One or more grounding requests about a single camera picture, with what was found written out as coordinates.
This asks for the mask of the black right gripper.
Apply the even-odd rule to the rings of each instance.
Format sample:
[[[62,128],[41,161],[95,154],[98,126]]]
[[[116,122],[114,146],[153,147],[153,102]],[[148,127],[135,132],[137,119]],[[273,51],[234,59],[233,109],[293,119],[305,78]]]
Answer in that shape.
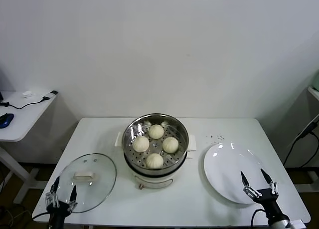
[[[274,182],[270,175],[263,169],[261,169],[261,172],[269,187],[266,189],[255,190],[250,186],[246,176],[241,171],[241,180],[244,186],[243,191],[249,198],[255,198],[255,203],[260,204],[263,207],[268,223],[287,220],[287,215],[282,213],[277,204],[277,198],[279,196],[277,182]]]

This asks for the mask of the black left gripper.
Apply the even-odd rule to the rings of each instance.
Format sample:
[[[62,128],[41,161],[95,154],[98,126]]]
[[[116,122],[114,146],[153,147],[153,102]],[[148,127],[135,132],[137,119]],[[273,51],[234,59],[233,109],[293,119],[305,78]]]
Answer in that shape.
[[[57,177],[55,182],[52,184],[50,191],[45,195],[45,203],[47,206],[47,212],[49,213],[48,229],[64,229],[65,219],[71,215],[71,212],[77,206],[77,188],[73,187],[69,204],[61,202],[59,204],[57,189],[59,186],[60,177]]]

